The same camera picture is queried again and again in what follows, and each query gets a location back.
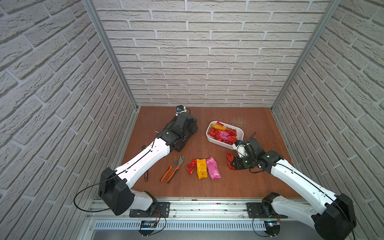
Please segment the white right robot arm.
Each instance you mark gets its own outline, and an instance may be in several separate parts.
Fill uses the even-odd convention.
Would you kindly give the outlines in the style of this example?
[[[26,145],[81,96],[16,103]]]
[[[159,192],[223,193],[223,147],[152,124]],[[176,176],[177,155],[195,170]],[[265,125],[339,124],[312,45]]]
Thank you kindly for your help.
[[[268,173],[285,182],[307,202],[307,205],[290,201],[277,193],[262,200],[261,213],[293,218],[316,230],[324,240],[344,240],[353,234],[357,225],[353,201],[345,194],[337,195],[317,184],[275,151],[265,152],[259,142],[236,141],[232,145],[237,156],[231,162],[235,170]]]

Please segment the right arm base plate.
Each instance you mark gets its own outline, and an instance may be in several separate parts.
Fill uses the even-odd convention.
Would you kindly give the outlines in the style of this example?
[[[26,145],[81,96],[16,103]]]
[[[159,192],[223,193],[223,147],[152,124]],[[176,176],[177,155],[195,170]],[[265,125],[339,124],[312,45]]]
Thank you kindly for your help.
[[[264,204],[262,202],[246,203],[246,207],[250,219],[271,218],[277,220],[278,217],[281,217],[282,219],[288,218],[285,215],[278,215],[272,208],[272,206],[270,206],[269,204]]]

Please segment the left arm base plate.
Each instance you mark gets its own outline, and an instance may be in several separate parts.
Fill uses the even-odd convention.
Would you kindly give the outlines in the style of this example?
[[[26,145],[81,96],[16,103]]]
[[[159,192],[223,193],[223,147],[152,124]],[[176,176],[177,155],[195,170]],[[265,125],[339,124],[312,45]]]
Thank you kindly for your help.
[[[130,218],[156,218],[163,216],[169,217],[170,202],[156,202],[153,203],[146,211],[143,210],[130,210]]]

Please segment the pink foil tea bag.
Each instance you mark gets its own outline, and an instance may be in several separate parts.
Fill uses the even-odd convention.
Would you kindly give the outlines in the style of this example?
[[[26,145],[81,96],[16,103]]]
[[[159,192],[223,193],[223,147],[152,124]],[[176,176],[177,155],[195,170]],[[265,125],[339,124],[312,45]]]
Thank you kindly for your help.
[[[220,174],[220,171],[218,169],[218,165],[217,165],[217,162],[215,161],[215,159],[213,157],[207,159],[206,164],[207,164],[207,170],[208,170],[208,173],[209,173],[211,179],[212,180],[220,179],[221,174]]]

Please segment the red foil tea bag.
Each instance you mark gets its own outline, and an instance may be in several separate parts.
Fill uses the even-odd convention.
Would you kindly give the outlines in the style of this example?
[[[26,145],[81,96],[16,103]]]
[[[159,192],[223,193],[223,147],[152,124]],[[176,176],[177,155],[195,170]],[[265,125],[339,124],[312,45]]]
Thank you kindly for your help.
[[[197,160],[192,159],[192,161],[187,165],[187,171],[190,175],[192,175],[196,168],[197,168]]]

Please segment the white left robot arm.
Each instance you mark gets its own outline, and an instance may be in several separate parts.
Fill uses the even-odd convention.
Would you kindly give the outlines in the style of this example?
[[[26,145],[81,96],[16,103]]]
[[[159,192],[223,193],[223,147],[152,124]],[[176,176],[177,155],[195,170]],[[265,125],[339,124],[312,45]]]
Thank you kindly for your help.
[[[132,190],[137,180],[156,162],[173,150],[181,152],[191,136],[198,131],[198,120],[187,111],[176,116],[156,135],[153,142],[127,163],[115,170],[106,168],[101,173],[99,197],[116,215],[137,210],[152,215],[157,199],[148,192]]]

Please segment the white plastic storage box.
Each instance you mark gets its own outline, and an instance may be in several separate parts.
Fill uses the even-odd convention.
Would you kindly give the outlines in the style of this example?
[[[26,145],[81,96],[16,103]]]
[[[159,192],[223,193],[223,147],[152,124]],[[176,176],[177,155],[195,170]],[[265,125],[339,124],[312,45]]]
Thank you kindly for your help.
[[[243,141],[244,131],[223,122],[213,121],[207,128],[206,136],[210,143],[233,150],[236,141]]]

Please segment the yellow foil tea bag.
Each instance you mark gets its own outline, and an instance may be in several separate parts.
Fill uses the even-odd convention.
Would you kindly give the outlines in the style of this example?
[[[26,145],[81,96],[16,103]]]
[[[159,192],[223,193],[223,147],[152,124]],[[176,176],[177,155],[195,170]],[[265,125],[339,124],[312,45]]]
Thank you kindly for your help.
[[[197,174],[199,180],[208,177],[206,159],[197,159]]]

